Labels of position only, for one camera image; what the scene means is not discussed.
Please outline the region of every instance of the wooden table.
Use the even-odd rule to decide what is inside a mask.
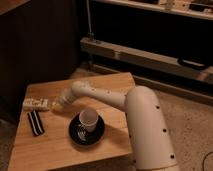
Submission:
[[[127,92],[135,85],[130,73],[121,73],[32,84],[27,88],[26,97],[53,100],[76,80],[88,80],[94,87],[119,92]],[[87,106],[96,109],[102,116],[105,132],[97,144],[80,147],[69,137],[68,127],[72,118]],[[9,171],[50,170],[131,153],[124,113],[97,100],[79,98],[63,113],[40,112],[40,117],[45,133],[34,137],[27,111],[22,110]]]

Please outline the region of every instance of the black dot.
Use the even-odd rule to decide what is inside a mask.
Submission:
[[[172,154],[172,155],[170,156],[170,158],[171,158],[171,159],[174,159],[174,158],[175,158],[175,155],[174,155],[174,154]]]

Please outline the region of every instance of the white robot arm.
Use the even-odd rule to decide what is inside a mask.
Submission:
[[[138,171],[179,171],[166,123],[154,91],[136,86],[127,94],[91,87],[76,81],[62,92],[54,110],[88,96],[126,113],[135,167]]]

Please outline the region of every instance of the white cup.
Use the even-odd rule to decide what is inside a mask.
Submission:
[[[87,107],[80,112],[79,121],[88,132],[93,132],[98,122],[98,113],[95,109]]]

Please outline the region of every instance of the cable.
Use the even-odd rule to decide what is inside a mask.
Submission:
[[[207,153],[207,154],[203,157],[203,161],[202,161],[202,171],[205,171],[205,160],[206,160],[206,158],[207,158],[210,154],[213,154],[213,151]]]

